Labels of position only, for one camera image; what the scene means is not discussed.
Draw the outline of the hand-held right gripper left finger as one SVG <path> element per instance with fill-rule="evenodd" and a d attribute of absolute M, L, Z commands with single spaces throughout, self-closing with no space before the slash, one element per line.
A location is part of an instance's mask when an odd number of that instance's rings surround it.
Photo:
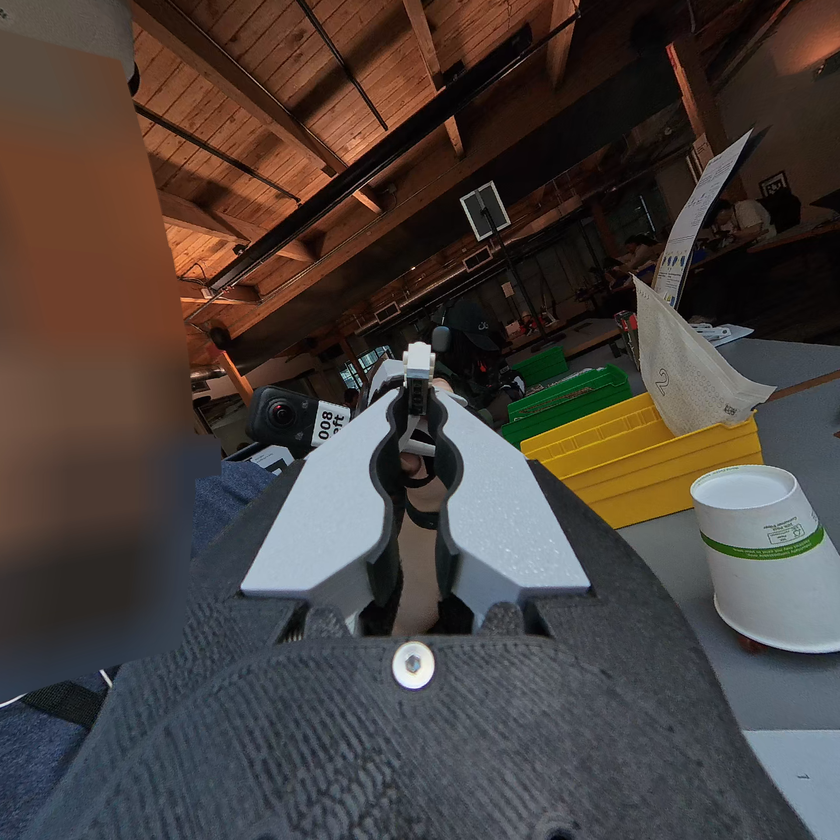
<path fill-rule="evenodd" d="M 386 606 L 400 577 L 394 498 L 403 489 L 402 432 L 403 396 L 389 392 L 295 464 L 241 582 L 244 595 L 335 606 L 344 618 Z"/>

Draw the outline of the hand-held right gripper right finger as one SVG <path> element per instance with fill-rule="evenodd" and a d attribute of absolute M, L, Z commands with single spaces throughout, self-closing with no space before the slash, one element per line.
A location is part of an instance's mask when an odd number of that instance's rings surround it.
<path fill-rule="evenodd" d="M 499 603 L 589 593 L 525 455 L 443 393 L 429 398 L 427 425 L 445 487 L 435 549 L 441 596 L 462 602 L 478 629 Z"/>

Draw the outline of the white and grey lego assembly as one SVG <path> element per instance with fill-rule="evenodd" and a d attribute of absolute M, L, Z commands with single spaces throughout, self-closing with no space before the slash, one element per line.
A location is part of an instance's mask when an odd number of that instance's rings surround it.
<path fill-rule="evenodd" d="M 428 343 L 411 343 L 403 354 L 403 388 L 410 417 L 422 417 L 427 412 L 427 394 L 434 379 L 435 364 L 436 353 Z"/>

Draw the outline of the person's left forearm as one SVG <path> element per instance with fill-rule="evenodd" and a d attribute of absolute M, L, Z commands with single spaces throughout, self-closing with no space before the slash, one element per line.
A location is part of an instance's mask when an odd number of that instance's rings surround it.
<path fill-rule="evenodd" d="M 436 531 L 405 519 L 398 538 L 403 586 L 392 629 L 393 636 L 425 634 L 438 621 Z"/>

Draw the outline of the lego instruction booklet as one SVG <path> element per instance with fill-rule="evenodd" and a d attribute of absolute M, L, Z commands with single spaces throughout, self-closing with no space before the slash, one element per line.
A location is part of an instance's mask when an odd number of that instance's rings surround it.
<path fill-rule="evenodd" d="M 839 731 L 743 731 L 771 780 L 817 839 L 839 838 Z"/>

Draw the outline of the person's left hand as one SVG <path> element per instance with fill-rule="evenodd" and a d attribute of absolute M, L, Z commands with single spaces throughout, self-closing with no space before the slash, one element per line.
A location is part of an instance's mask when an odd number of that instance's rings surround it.
<path fill-rule="evenodd" d="M 409 490 L 419 490 L 429 486 L 436 479 L 434 457 L 401 453 L 404 502 L 403 509 L 410 521 L 420 529 L 437 530 L 438 511 L 426 511 L 417 508 L 408 497 Z"/>

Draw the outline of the small green plastic bin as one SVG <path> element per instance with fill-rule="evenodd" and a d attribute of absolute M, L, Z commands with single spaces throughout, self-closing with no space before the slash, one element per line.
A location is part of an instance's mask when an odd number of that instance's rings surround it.
<path fill-rule="evenodd" d="M 552 380 L 569 370 L 562 346 L 553 346 L 509 366 L 523 380 L 526 388 Z"/>

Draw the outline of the long green plastic bin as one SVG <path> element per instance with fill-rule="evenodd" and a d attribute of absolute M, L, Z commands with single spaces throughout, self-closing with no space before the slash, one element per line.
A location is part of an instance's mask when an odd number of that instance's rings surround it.
<path fill-rule="evenodd" d="M 632 397 L 627 373 L 613 364 L 585 369 L 511 403 L 500 434 L 516 448 L 524 440 Z"/>

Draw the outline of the yellow plastic bin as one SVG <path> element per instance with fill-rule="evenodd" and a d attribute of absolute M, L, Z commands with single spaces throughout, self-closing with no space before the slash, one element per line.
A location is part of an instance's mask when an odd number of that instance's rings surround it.
<path fill-rule="evenodd" d="M 763 462 L 754 416 L 675 436 L 649 394 L 521 442 L 612 528 L 692 508 L 690 487 L 716 469 Z"/>

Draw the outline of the white panel on stand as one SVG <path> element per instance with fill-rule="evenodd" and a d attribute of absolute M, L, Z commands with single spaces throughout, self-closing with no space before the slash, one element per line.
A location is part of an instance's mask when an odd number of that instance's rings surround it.
<path fill-rule="evenodd" d="M 508 211 L 493 181 L 463 195 L 459 202 L 479 243 L 511 226 Z"/>

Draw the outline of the white numbered paper bag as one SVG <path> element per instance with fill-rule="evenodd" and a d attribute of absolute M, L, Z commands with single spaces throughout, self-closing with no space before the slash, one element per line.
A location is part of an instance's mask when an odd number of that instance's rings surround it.
<path fill-rule="evenodd" d="M 675 436 L 750 419 L 775 392 L 744 377 L 654 290 L 635 278 L 639 370 Z"/>

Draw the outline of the white paper cup green band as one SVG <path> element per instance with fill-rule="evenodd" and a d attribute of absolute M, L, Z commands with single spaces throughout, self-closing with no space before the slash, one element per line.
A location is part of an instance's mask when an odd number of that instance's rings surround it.
<path fill-rule="evenodd" d="M 691 486 L 721 619 L 792 653 L 839 650 L 838 551 L 790 472 L 718 469 Z"/>

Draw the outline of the white laptop stand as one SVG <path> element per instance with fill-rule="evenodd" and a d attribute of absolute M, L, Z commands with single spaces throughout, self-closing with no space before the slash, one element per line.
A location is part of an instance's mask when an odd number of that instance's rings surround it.
<path fill-rule="evenodd" d="M 705 339 L 714 347 L 747 338 L 754 333 L 752 328 L 729 323 L 714 326 L 703 322 L 690 323 L 689 326 L 696 335 Z"/>

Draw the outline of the printed task instruction sheet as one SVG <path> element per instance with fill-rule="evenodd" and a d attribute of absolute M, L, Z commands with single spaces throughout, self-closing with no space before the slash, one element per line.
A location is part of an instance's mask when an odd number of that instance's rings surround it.
<path fill-rule="evenodd" d="M 742 163 L 758 147 L 764 134 L 764 129 L 756 132 L 751 128 L 727 149 L 713 156 L 677 216 L 654 280 L 654 291 L 673 309 L 677 309 L 685 288 L 700 229 L 711 219 L 711 209 L 720 194 L 730 185 Z"/>

